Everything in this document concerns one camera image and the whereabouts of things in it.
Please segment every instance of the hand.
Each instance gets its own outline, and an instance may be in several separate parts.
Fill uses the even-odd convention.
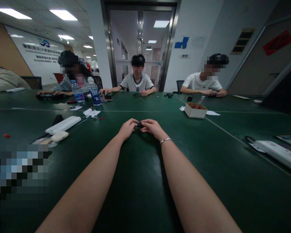
[[[213,90],[211,90],[211,89],[206,90],[206,91],[200,91],[200,93],[203,94],[203,95],[215,95],[215,94],[216,94],[216,93],[215,93]]]
[[[38,94],[54,93],[55,91],[38,91]]]
[[[142,120],[141,124],[144,126],[143,128],[140,129],[141,132],[151,133],[159,141],[165,138],[169,138],[157,121],[146,119],[146,120]]]
[[[132,118],[125,122],[120,128],[120,131],[117,134],[117,136],[120,137],[123,141],[128,139],[132,132],[135,131],[134,127],[136,127],[136,123],[139,123],[139,121]]]
[[[140,94],[141,94],[141,96],[145,97],[145,96],[147,96],[150,93],[149,93],[149,90],[147,90],[147,91],[144,90],[144,91],[141,91]]]
[[[100,89],[99,90],[99,93],[100,94],[103,94],[103,91],[104,91],[104,94],[107,95],[107,94],[109,94],[109,93],[112,92],[112,88],[109,88],[109,89],[108,88]]]
[[[73,92],[55,92],[54,94],[73,95]]]
[[[227,94],[226,90],[221,90],[216,94],[216,97],[222,98],[222,97],[226,96],[226,94]]]

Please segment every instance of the black hair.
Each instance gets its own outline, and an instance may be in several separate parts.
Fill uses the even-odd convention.
[[[134,55],[132,57],[131,64],[133,66],[144,66],[145,62],[146,62],[145,57],[142,54],[139,54],[139,55]]]
[[[60,54],[60,57],[58,58],[58,63],[62,67],[73,67],[74,65],[80,65],[80,70],[85,76],[86,80],[88,80],[88,77],[93,76],[93,74],[86,68],[86,66],[82,64],[80,58],[70,50],[65,50]],[[67,77],[70,80],[75,80],[75,77],[71,71],[67,71]]]
[[[225,68],[225,65],[229,64],[229,57],[225,54],[216,53],[209,57],[207,64],[209,65],[218,65],[219,67]]]

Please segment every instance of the black chair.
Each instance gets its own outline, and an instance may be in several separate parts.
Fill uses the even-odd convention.
[[[40,89],[42,90],[42,80],[41,77],[36,77],[36,76],[21,76],[22,79],[28,83],[28,85],[32,89]]]
[[[177,88],[178,88],[178,91],[180,91],[183,83],[184,83],[184,80],[177,80]]]
[[[93,76],[93,80],[96,83],[96,85],[98,87],[98,90],[103,89],[103,87],[102,87],[102,81],[101,81],[101,77],[100,76],[94,75]]]

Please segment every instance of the conference table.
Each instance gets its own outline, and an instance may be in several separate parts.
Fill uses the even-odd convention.
[[[92,101],[69,105],[64,97],[42,101],[36,90],[0,94],[0,156],[32,143],[57,115],[83,117]],[[201,173],[243,232],[291,232],[291,170],[244,142],[291,135],[291,115],[232,96],[206,98],[221,114],[189,118],[188,94],[112,93],[113,101],[54,148],[12,176],[0,193],[0,232],[34,232],[66,190],[117,134],[124,122],[154,119]],[[83,106],[71,111],[70,106]],[[159,142],[138,129],[122,145],[114,178],[93,232],[183,232],[168,186]]]

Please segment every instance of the gray jacket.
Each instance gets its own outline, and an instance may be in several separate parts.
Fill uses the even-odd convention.
[[[84,76],[83,76],[83,79],[84,79],[85,86],[82,87],[81,90],[83,93],[86,93],[86,92],[89,92],[88,82]],[[67,76],[65,76],[64,79],[62,80],[62,82],[58,86],[54,87],[53,90],[54,91],[72,92],[70,79]]]

